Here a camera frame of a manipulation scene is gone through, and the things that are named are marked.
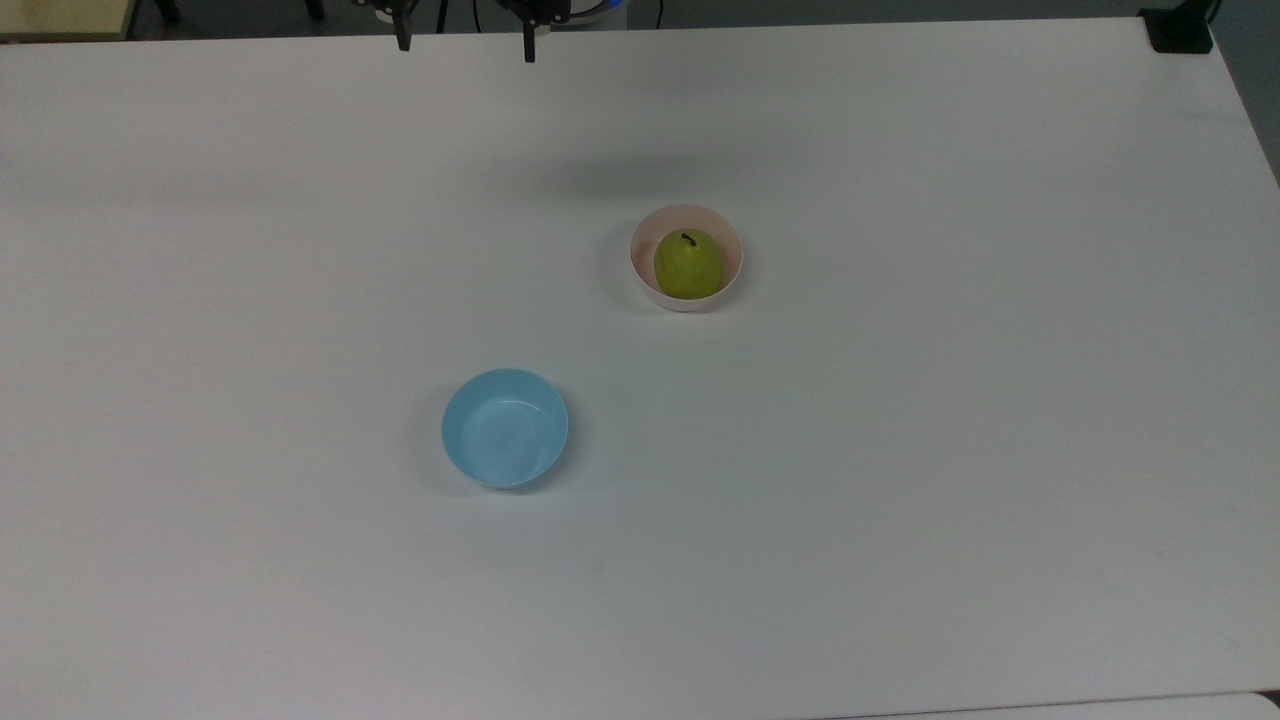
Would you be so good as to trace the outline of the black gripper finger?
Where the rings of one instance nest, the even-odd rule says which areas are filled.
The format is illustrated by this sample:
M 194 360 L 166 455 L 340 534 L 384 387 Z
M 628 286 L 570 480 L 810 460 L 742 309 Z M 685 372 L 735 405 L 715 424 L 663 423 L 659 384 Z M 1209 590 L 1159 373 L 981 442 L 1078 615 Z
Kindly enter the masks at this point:
M 419 1 L 413 0 L 375 0 L 374 9 L 388 17 L 394 32 L 397 45 L 401 51 L 407 53 L 411 49 L 411 42 L 413 37 L 413 12 L 416 10 Z
M 498 5 L 521 23 L 526 63 L 536 60 L 538 36 L 544 35 L 552 26 L 564 24 L 571 15 L 571 1 L 568 0 L 499 0 Z

